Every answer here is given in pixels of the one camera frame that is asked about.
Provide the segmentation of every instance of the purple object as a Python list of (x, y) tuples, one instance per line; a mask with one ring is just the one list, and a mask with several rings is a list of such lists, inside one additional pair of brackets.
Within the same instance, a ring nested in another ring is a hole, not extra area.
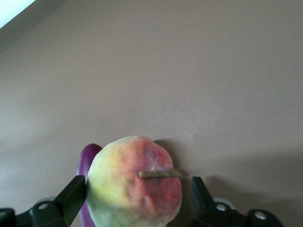
[[(85, 181), (87, 181), (87, 175), (89, 173), (89, 168), (94, 160), (96, 154), (101, 151), (102, 147), (97, 144), (87, 145), (80, 154), (77, 175), (84, 175)], [(82, 208), (79, 211), (80, 221), (83, 227), (96, 227), (93, 220), (90, 217), (89, 209), (87, 207), (87, 202), (85, 201)]]

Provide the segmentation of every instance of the artificial peach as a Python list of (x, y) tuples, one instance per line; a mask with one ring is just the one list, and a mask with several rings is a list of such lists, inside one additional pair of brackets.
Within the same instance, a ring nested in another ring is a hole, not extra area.
[(142, 136), (119, 139), (94, 158), (87, 202), (96, 227), (164, 227), (182, 201), (176, 177), (142, 179), (139, 172), (171, 170), (168, 152)]

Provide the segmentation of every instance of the brown stem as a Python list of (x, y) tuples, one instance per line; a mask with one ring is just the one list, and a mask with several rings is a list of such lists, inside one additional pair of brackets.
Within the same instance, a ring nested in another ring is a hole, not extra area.
[(181, 177), (181, 173), (177, 169), (140, 171), (139, 177), (142, 179)]

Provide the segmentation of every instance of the purple eggplant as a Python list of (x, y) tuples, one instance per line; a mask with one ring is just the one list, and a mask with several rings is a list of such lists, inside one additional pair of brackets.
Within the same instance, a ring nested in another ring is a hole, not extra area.
[[(78, 167), (77, 167), (77, 175), (84, 175), (85, 181), (87, 181), (87, 175), (89, 173), (89, 168), (91, 163), (94, 160), (96, 154), (101, 151), (102, 147), (97, 144), (89, 144), (87, 145), (80, 154)], [(79, 211), (80, 221), (82, 227), (96, 227), (94, 222), (92, 221), (89, 209), (87, 207), (87, 202), (85, 201), (82, 208)]]

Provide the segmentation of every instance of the gray table surface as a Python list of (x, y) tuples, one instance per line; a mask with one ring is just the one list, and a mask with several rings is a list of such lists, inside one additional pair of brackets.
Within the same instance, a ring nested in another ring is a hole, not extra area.
[(303, 1), (30, 10), (0, 29), (1, 207), (21, 213), (57, 195), (86, 145), (144, 135), (183, 173), (173, 226), (194, 217), (192, 176), (241, 213), (302, 226)]

